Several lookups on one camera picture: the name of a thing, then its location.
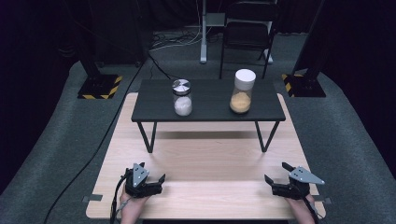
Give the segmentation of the black stand post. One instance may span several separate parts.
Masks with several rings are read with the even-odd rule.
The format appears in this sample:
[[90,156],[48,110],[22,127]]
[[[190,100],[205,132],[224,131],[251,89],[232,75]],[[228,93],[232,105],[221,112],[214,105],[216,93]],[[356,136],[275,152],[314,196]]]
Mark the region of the black stand post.
[[66,3],[65,0],[60,0],[64,7],[64,13],[67,18],[67,23],[71,32],[71,38],[75,47],[75,51],[85,72],[88,77],[99,77],[100,72],[94,63],[91,54],[89,53],[89,49],[87,48],[85,41],[79,31],[78,25],[76,24],[73,15]]
[[318,69],[316,66],[319,64],[320,51],[322,45],[317,37],[319,37],[320,30],[318,23],[321,23],[321,10],[326,0],[316,0],[318,7],[316,14],[311,22],[309,33],[305,39],[301,52],[298,56],[296,64],[293,67],[292,75],[295,76],[298,71],[305,70],[304,76],[306,78],[318,76]]

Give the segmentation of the person's left hand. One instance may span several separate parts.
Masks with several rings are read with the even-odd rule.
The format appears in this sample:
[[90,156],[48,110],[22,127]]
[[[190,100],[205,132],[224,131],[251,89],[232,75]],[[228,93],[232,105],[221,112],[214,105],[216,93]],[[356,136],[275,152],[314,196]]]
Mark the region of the person's left hand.
[[139,218],[148,199],[149,197],[131,198],[129,194],[123,192],[120,196],[120,201],[126,204],[120,210],[121,218]]

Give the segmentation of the silver lid glass jar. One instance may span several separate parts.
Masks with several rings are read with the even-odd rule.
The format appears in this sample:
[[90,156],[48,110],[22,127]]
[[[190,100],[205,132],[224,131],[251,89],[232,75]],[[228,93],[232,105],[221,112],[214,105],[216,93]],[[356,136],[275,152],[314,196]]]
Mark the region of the silver lid glass jar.
[[187,79],[177,79],[172,84],[174,109],[179,116],[188,116],[192,111],[191,83]]

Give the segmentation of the dark wheeled cart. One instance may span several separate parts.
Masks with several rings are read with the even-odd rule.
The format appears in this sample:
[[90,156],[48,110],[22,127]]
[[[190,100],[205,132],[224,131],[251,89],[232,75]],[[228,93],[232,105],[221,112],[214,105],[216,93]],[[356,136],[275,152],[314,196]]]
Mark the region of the dark wheeled cart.
[[90,0],[94,59],[102,64],[133,64],[147,58],[150,38],[147,0]]

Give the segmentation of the black striped stand base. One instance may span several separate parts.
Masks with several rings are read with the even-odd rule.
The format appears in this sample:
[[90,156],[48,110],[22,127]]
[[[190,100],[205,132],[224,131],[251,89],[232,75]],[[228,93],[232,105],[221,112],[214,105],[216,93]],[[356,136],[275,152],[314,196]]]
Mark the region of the black striped stand base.
[[88,77],[78,91],[78,98],[111,99],[118,90],[121,80],[122,76],[118,75]]
[[315,78],[303,75],[282,75],[289,97],[325,97],[326,93]]

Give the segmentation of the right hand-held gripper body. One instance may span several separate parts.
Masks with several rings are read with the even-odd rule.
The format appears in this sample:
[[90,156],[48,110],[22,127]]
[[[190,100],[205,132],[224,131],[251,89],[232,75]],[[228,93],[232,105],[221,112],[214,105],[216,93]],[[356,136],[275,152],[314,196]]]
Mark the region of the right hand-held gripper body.
[[325,181],[302,166],[297,166],[292,172],[289,172],[289,183],[278,184],[274,182],[271,187],[276,196],[301,200],[310,193],[310,185],[324,185]]

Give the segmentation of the grey box under desk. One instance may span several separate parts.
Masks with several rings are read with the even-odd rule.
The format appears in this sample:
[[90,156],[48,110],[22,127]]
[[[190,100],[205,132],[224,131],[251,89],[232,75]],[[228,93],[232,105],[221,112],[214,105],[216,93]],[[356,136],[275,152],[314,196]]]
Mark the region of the grey box under desk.
[[224,25],[224,13],[206,13],[205,25],[208,27],[222,27]]

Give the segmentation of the white lid glass jar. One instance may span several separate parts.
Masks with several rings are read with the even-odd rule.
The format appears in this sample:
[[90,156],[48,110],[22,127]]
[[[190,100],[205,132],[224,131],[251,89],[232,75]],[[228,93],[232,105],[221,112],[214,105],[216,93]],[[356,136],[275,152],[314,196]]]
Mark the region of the white lid glass jar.
[[249,111],[255,80],[256,74],[249,69],[239,69],[235,72],[230,100],[230,108],[234,113],[243,114]]

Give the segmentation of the person's right hand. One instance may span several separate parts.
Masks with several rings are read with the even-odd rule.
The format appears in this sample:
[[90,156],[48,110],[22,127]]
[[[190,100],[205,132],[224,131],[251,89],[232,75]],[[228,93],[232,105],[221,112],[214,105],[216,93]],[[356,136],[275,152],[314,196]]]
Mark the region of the person's right hand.
[[304,200],[293,200],[291,198],[286,198],[285,201],[289,204],[295,218],[313,218]]

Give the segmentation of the black folding chair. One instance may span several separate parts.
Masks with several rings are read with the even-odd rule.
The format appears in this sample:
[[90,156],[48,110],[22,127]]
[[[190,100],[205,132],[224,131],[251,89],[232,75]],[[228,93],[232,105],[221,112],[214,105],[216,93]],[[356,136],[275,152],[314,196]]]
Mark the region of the black folding chair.
[[222,78],[226,49],[257,50],[264,59],[262,78],[265,78],[281,9],[273,1],[243,0],[230,4],[225,10],[219,78]]

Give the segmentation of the black raised shelf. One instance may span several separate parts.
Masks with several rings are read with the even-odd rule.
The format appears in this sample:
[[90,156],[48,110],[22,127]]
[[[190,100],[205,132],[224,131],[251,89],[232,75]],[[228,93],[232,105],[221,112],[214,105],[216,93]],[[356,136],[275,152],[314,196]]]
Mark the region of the black raised shelf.
[[192,86],[192,112],[187,117],[177,115],[174,109],[172,82],[168,79],[142,81],[132,113],[132,121],[138,125],[147,151],[152,152],[155,137],[147,136],[143,124],[151,122],[206,122],[206,121],[272,121],[266,142],[260,142],[265,152],[272,141],[279,123],[286,119],[272,83],[259,79],[252,91],[250,109],[238,115],[230,108],[233,92],[231,79],[194,79]]

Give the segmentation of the white desk leg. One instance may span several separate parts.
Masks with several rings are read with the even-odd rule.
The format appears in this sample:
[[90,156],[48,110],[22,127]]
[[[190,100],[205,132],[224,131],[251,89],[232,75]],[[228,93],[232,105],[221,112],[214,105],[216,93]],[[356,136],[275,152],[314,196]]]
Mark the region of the white desk leg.
[[207,62],[207,43],[206,43],[206,0],[202,0],[201,11],[201,51],[200,51],[200,64]]

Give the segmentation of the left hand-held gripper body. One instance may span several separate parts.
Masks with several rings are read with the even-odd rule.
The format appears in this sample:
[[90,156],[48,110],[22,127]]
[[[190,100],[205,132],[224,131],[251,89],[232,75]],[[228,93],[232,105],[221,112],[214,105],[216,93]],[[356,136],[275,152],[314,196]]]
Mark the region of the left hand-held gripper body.
[[149,170],[142,168],[135,163],[134,166],[126,169],[125,172],[125,191],[133,198],[145,198],[148,196],[161,194],[163,185],[156,186],[155,183],[148,183]]

